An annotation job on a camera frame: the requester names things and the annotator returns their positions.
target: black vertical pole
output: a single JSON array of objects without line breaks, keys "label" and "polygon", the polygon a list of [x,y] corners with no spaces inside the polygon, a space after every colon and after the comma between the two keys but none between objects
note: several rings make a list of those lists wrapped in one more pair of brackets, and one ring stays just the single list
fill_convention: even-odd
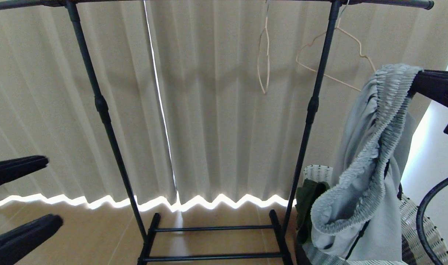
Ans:
[{"label": "black vertical pole", "polygon": [[67,10],[69,10],[69,16],[74,27],[78,46],[80,47],[80,52],[82,53],[82,58],[85,64],[86,72],[88,74],[88,79],[90,79],[93,94],[95,95],[96,110],[100,113],[100,117],[105,126],[106,134],[108,135],[108,139],[110,140],[111,149],[113,149],[114,158],[116,158],[116,163],[118,164],[121,178],[123,178],[124,186],[126,188],[126,192],[128,193],[129,201],[131,202],[137,225],[139,226],[143,241],[146,242],[147,233],[145,232],[144,223],[142,222],[139,210],[137,208],[137,203],[134,199],[134,193],[131,188],[131,183],[129,182],[126,167],[124,166],[123,157],[121,156],[120,147],[118,146],[118,141],[116,140],[116,136],[114,135],[110,114],[108,113],[108,105],[106,104],[106,100],[103,97],[102,92],[100,91],[98,80],[96,80],[95,70],[93,69],[92,60],[90,59],[88,47],[86,46],[85,36],[83,35],[82,25],[80,23],[80,16],[78,15],[76,3],[67,1],[66,5]]},{"label": "black vertical pole", "polygon": [[293,177],[293,187],[291,188],[291,193],[289,194],[288,208],[286,209],[286,214],[284,216],[283,226],[281,228],[281,233],[283,236],[286,234],[288,229],[289,217],[291,215],[291,209],[293,208],[293,200],[296,194],[296,188],[298,187],[299,176],[301,174],[301,169],[303,167],[304,155],[307,149],[307,143],[309,142],[309,134],[311,134],[311,127],[314,122],[315,114],[319,107],[319,92],[320,86],[322,86],[322,80],[324,77],[325,66],[327,65],[328,52],[330,51],[330,45],[332,44],[332,37],[335,31],[335,24],[338,18],[338,11],[342,6],[342,0],[333,0],[332,6],[330,7],[330,14],[328,16],[327,33],[325,35],[324,46],[322,49],[322,55],[320,56],[319,70],[317,71],[317,77],[315,80],[313,95],[307,106],[307,116],[306,125],[304,127],[303,139],[301,142],[301,148],[299,149],[298,162],[296,163],[296,169],[294,171]]}]

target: laundry basket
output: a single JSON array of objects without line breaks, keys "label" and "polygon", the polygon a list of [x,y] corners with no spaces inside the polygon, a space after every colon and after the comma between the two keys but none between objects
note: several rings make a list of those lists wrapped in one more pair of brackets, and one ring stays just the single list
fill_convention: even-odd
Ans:
[{"label": "laundry basket", "polygon": [[[316,182],[327,182],[330,183],[330,178],[332,176],[333,168],[328,166],[311,165],[304,169],[305,179],[310,179]],[[401,224],[402,224],[402,237],[405,239],[408,245],[402,244],[402,260],[404,262],[387,262],[387,261],[346,261],[339,257],[333,257],[316,250],[315,247],[311,245],[305,245],[304,249],[306,251],[307,258],[311,261],[313,265],[325,265],[325,264],[336,264],[336,265],[399,265],[399,264],[409,264],[409,265],[429,265],[433,262],[428,257],[427,253],[424,251],[419,236],[417,235],[416,229],[416,215],[417,206],[404,194],[402,195],[402,200],[399,201],[399,209],[401,211]],[[448,265],[448,250],[443,238],[438,232],[437,227],[431,221],[429,217],[424,217],[424,230],[426,232],[427,240],[433,251],[436,253],[438,258],[443,262],[444,265]]]}]

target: curtain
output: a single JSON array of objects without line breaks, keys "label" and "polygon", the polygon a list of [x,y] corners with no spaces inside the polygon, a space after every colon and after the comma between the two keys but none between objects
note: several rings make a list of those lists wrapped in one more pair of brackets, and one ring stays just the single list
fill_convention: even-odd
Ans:
[{"label": "curtain", "polygon": [[[245,194],[287,198],[315,81],[315,73],[296,63],[296,54],[325,31],[330,4],[270,2],[266,95],[256,71],[264,1],[145,6],[78,4],[138,202],[165,196],[174,203],[177,191],[182,203],[196,195],[211,201],[220,193],[234,201]],[[448,1],[436,1],[429,11],[353,5],[341,27],[360,39],[378,68],[403,62],[442,70],[448,64]],[[316,40],[300,60],[317,68],[322,45],[323,38]],[[264,83],[265,54],[264,37]],[[327,74],[361,88],[372,70],[357,55],[358,44],[335,32]],[[324,79],[304,166],[332,164],[357,95]],[[417,121],[428,102],[414,97],[410,110]],[[0,187],[0,199],[36,193],[88,201],[127,197],[71,22],[60,7],[0,11],[0,160],[32,154],[48,156],[49,167]]]},{"label": "curtain", "polygon": [[[232,200],[246,193],[287,198],[315,81],[315,73],[296,64],[296,53],[326,30],[330,4],[270,2],[266,95],[256,65],[264,1],[147,1],[146,9],[180,199],[201,195],[209,201],[220,193]],[[377,68],[403,62],[445,69],[448,64],[448,1],[436,1],[429,11],[353,5],[341,27],[360,39]],[[316,40],[301,61],[317,69],[322,45],[323,38]],[[265,54],[263,37],[264,83]],[[335,32],[327,74],[361,88],[372,73],[358,57],[358,44]],[[324,79],[305,166],[332,164],[357,95]],[[428,102],[415,97],[410,110],[417,121]]]},{"label": "curtain", "polygon": [[[167,138],[150,58],[143,3],[78,5],[100,88],[139,203],[176,200]],[[127,198],[65,8],[0,11],[0,160],[33,154],[49,166],[0,187]]]}]

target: hanging rod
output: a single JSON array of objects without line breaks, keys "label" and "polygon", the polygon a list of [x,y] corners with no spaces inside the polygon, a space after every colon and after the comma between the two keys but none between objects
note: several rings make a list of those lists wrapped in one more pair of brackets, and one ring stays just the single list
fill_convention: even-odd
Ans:
[{"label": "hanging rod", "polygon": [[[110,2],[110,1],[132,1],[132,0],[76,0],[77,3],[87,2]],[[331,0],[293,0],[293,1],[323,1],[331,2]],[[63,7],[66,0],[7,0],[0,2],[0,10],[8,10],[19,7],[35,7],[35,6],[47,6],[47,7]],[[351,0],[350,5],[360,3],[372,3],[382,5],[404,6],[404,7],[417,7],[430,10],[434,2],[431,0]]]}]

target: black hose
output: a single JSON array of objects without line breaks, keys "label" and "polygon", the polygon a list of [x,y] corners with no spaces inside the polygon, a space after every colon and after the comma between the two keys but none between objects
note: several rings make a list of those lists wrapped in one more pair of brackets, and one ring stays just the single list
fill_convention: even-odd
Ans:
[{"label": "black hose", "polygon": [[422,244],[422,247],[424,247],[425,252],[430,257],[431,261],[435,265],[443,265],[441,260],[437,257],[437,255],[433,252],[433,249],[429,245],[429,242],[427,241],[427,237],[425,235],[424,231],[424,214],[425,209],[427,208],[427,205],[432,200],[432,198],[441,191],[444,187],[448,186],[448,178],[446,178],[444,181],[438,183],[433,189],[431,189],[427,195],[423,198],[422,202],[420,203],[419,209],[417,210],[417,234],[419,235],[420,243]]}]

